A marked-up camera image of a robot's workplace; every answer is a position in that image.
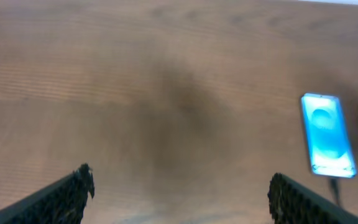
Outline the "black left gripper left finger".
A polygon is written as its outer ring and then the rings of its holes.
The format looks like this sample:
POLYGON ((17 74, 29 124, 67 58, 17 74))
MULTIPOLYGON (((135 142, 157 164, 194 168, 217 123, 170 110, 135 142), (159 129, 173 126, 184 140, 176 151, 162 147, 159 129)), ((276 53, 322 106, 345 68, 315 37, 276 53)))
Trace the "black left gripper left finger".
POLYGON ((82 164, 66 177, 0 210, 0 224, 80 224, 95 195, 92 169, 82 164))

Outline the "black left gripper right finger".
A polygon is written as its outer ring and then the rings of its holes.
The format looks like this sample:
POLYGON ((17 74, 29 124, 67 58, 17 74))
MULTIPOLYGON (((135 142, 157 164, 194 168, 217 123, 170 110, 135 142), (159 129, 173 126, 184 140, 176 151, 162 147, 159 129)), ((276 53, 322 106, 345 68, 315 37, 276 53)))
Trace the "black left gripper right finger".
POLYGON ((275 223, 358 224, 358 217, 288 176, 273 175, 267 193, 275 223))

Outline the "blue Galaxy smartphone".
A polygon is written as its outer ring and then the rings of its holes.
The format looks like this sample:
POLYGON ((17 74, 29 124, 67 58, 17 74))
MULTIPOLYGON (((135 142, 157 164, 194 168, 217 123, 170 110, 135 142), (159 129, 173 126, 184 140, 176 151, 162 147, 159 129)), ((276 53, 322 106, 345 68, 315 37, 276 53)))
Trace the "blue Galaxy smartphone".
POLYGON ((300 105, 312 173, 355 177, 356 162, 339 98, 305 93, 300 105))

